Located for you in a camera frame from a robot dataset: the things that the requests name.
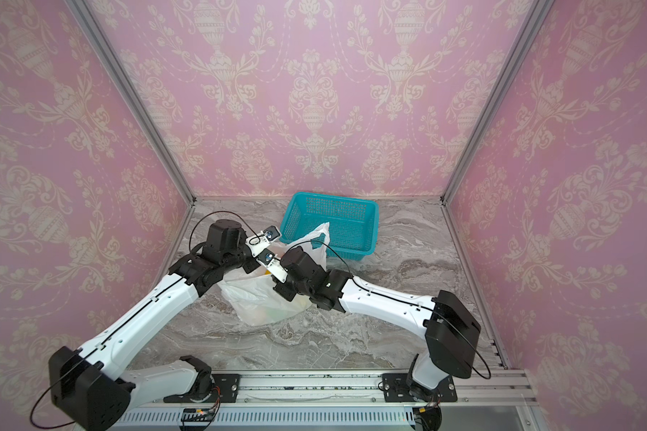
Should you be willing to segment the white plastic bag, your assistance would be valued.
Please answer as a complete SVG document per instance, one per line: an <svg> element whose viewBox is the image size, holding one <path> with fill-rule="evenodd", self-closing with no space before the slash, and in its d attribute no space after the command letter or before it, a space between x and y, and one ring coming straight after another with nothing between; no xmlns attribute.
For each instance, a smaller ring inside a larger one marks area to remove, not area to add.
<svg viewBox="0 0 647 431"><path fill-rule="evenodd" d="M329 244L330 224L320 224L313 231L298 238L291 244L282 241L284 235L268 246L278 258L293 244L302 244L303 250L326 269L326 247ZM276 282L271 278L268 269L260 267L250 274L243 269L236 269L227 274L217 286L223 298L233 306L239 319L250 326L262 326L287 320L301 314L312 306L307 296L295 295L292 301L280 296L275 290Z"/></svg>

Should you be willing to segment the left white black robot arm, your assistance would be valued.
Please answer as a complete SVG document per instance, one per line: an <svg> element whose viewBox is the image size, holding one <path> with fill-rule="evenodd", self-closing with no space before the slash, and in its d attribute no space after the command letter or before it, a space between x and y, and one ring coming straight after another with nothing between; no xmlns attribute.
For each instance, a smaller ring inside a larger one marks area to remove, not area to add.
<svg viewBox="0 0 647 431"><path fill-rule="evenodd" d="M140 371L129 364L169 321L201 299L234 269L259 264L252 245L260 237L234 220L220 219L207 239L179 258L159 283L115 323L76 349L62 347L49 359L52 404L85 430L107 430L127 411L170 396L204 402L218 389L210 366L182 356Z"/></svg>

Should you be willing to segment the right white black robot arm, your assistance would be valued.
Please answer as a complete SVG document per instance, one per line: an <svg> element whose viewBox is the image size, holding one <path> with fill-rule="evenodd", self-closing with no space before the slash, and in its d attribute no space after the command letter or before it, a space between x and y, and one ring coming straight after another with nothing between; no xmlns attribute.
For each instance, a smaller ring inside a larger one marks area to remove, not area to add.
<svg viewBox="0 0 647 431"><path fill-rule="evenodd" d="M449 291L413 296L380 287L349 271L323 269L300 246L266 260L266 269L276 293L289 302L305 296L319 309L363 314L423 339L426 349L413 359L406 380L415 399L437 402L440 386L451 378L469 378L481 357L481 325Z"/></svg>

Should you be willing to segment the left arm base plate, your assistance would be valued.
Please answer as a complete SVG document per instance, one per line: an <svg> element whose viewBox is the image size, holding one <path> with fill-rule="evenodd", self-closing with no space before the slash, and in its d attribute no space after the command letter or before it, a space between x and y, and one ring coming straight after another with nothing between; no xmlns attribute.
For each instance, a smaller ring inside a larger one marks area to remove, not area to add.
<svg viewBox="0 0 647 431"><path fill-rule="evenodd" d="M217 400L221 403L232 404L237 402L240 381L239 374L217 374L212 375L213 384L211 389L204 395L191 395L189 393L171 395L163 398L164 403L208 403L213 404Z"/></svg>

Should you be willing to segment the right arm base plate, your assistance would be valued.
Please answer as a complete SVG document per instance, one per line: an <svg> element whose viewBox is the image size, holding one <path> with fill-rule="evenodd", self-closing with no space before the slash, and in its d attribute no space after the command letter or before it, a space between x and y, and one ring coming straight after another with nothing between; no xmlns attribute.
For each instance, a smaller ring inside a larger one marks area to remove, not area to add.
<svg viewBox="0 0 647 431"><path fill-rule="evenodd" d="M436 388L429 390L413 382L408 374L386 373L381 375L381 382L377 388L384 394L386 402L431 404L458 401L456 386L451 376L444 378Z"/></svg>

